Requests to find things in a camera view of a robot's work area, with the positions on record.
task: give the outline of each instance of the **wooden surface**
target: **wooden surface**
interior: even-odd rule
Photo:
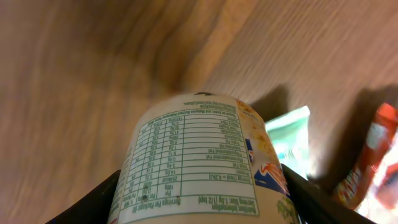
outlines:
[[[74,204],[121,167],[139,117],[185,91],[265,119],[309,105],[330,190],[398,96],[397,39],[394,0],[0,0],[0,222]]]

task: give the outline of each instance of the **wooden table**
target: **wooden table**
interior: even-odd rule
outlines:
[[[121,167],[154,103],[214,91],[308,105],[311,173],[347,173],[398,97],[398,2],[0,1],[0,222],[43,223]]]

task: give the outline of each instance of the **nutrition facts table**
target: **nutrition facts table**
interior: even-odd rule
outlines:
[[[165,114],[142,126],[131,153],[120,216],[133,213],[134,220],[140,220],[177,213],[258,215],[236,113]]]

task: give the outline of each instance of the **orange packaging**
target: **orange packaging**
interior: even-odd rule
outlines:
[[[398,111],[391,105],[382,104],[366,137],[366,143],[353,169],[340,182],[333,198],[350,209],[355,209],[364,199],[373,177],[390,149],[397,129]]]

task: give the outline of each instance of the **blurry background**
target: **blurry background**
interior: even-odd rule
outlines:
[[[397,40],[395,0],[0,0],[0,222],[73,205],[121,168],[148,108],[190,91],[264,119],[308,105],[331,190],[398,98]]]

